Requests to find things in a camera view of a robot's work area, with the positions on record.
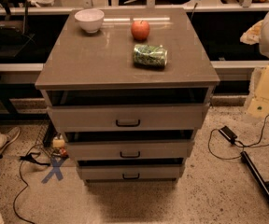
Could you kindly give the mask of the drawer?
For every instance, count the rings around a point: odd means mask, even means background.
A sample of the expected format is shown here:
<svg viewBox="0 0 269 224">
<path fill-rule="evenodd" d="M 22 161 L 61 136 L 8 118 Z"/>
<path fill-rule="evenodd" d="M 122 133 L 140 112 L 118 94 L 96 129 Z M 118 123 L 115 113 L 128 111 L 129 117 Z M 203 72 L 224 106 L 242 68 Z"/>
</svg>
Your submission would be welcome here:
<svg viewBox="0 0 269 224">
<path fill-rule="evenodd" d="M 66 143 L 75 161 L 186 158 L 191 155 L 192 141 L 114 141 Z"/>
<path fill-rule="evenodd" d="M 48 108 L 56 130 L 69 132 L 194 130 L 209 105 L 99 105 Z"/>
<path fill-rule="evenodd" d="M 78 167 L 84 181 L 179 179 L 184 165 Z"/>
</svg>

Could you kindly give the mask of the grey drawer cabinet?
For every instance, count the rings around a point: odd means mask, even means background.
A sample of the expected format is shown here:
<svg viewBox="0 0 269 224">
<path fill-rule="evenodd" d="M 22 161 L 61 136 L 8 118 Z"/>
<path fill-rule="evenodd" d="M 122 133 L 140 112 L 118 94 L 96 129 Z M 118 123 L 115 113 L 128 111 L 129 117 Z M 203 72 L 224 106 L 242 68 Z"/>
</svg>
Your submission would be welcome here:
<svg viewBox="0 0 269 224">
<path fill-rule="evenodd" d="M 134 21 L 149 23 L 149 36 L 137 41 Z M 136 44 L 163 46 L 165 67 L 134 62 Z M 36 81 L 46 104 L 209 105 L 219 84 L 189 16 L 182 8 L 108 9 L 101 30 L 87 35 L 69 17 Z M 114 141 L 192 141 L 198 129 L 60 133 L 65 143 Z M 75 161 L 78 167 L 184 165 L 186 158 Z"/>
</svg>

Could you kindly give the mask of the green soda can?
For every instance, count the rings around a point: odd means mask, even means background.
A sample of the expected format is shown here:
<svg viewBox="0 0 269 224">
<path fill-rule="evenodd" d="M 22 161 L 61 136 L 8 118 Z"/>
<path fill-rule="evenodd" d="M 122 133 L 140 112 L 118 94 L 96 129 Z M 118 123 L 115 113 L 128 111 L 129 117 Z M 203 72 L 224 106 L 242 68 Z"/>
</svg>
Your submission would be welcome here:
<svg viewBox="0 0 269 224">
<path fill-rule="evenodd" d="M 136 44 L 133 50 L 135 63 L 151 66 L 165 67 L 167 64 L 167 50 L 163 46 Z"/>
</svg>

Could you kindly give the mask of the red apple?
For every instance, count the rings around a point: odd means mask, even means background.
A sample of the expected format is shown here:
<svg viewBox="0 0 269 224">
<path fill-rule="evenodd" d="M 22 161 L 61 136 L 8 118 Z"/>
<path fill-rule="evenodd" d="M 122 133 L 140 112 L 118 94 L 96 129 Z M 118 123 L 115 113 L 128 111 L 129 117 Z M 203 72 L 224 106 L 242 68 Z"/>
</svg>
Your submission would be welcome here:
<svg viewBox="0 0 269 224">
<path fill-rule="evenodd" d="M 134 21 L 131 26 L 131 33 L 135 40 L 144 41 L 149 36 L 149 23 L 147 21 Z"/>
</svg>

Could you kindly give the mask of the black power adapter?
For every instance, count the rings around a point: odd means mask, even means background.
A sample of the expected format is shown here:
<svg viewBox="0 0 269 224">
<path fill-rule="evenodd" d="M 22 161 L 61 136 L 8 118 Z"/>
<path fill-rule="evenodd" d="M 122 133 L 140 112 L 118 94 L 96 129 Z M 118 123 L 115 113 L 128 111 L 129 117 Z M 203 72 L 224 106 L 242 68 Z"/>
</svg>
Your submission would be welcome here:
<svg viewBox="0 0 269 224">
<path fill-rule="evenodd" d="M 237 135 L 228 126 L 220 128 L 219 133 L 231 144 L 234 144 L 237 138 Z"/>
</svg>

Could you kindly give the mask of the white ceramic bowl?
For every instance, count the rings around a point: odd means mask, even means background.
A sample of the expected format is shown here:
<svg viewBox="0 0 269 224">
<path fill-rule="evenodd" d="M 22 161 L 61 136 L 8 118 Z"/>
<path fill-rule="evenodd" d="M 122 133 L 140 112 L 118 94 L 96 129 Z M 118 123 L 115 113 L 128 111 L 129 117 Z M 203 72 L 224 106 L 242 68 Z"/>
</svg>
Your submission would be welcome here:
<svg viewBox="0 0 269 224">
<path fill-rule="evenodd" d="M 89 34 L 96 33 L 102 26 L 105 13 L 97 8 L 89 8 L 78 11 L 75 20 L 82 30 Z"/>
</svg>

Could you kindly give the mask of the blue tape cross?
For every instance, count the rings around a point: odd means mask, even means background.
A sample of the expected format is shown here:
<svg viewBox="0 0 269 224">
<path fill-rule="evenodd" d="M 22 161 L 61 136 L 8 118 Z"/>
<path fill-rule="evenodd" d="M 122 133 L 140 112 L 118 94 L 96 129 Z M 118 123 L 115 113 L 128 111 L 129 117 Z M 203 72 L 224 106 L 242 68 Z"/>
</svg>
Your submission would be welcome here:
<svg viewBox="0 0 269 224">
<path fill-rule="evenodd" d="M 51 170 L 42 179 L 43 184 L 47 184 L 53 176 L 55 176 L 58 181 L 61 181 L 64 178 L 61 171 L 61 166 L 66 161 L 66 158 L 52 157 L 50 160 L 51 160 Z"/>
</svg>

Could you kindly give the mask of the person's shoe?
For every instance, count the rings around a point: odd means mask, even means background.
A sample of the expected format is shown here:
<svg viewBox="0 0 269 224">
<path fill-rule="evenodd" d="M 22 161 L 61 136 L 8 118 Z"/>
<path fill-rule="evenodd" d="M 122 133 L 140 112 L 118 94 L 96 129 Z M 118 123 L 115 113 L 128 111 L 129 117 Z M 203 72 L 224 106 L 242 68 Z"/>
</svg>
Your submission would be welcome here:
<svg viewBox="0 0 269 224">
<path fill-rule="evenodd" d="M 18 139 L 20 133 L 21 130 L 19 127 L 14 127 L 7 133 L 0 133 L 0 154 L 2 154 L 9 145 Z"/>
</svg>

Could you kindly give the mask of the black chair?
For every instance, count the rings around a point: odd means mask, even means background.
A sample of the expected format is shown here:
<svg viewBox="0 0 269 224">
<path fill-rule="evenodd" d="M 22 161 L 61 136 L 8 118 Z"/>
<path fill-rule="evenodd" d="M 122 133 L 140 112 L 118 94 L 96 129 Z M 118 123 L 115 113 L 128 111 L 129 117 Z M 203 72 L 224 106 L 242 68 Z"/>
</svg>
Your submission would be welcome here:
<svg viewBox="0 0 269 224">
<path fill-rule="evenodd" d="M 13 19 L 10 6 L 21 4 L 24 8 L 20 19 Z M 28 33 L 27 0 L 0 0 L 0 57 L 16 57 L 33 39 Z"/>
</svg>

